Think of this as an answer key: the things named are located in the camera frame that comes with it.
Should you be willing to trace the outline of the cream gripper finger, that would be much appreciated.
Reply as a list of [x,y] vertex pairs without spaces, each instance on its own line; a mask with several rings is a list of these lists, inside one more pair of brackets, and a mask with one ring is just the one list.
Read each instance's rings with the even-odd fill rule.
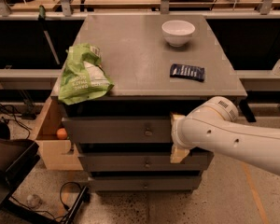
[[188,156],[188,154],[188,149],[172,146],[170,163],[180,163]]

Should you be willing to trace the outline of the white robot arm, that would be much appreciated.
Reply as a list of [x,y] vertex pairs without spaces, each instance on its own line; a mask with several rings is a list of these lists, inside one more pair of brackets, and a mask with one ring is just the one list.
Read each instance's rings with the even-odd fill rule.
[[280,129],[238,124],[237,118],[237,107],[222,96],[186,116],[173,114],[170,162],[182,162],[199,147],[280,175]]

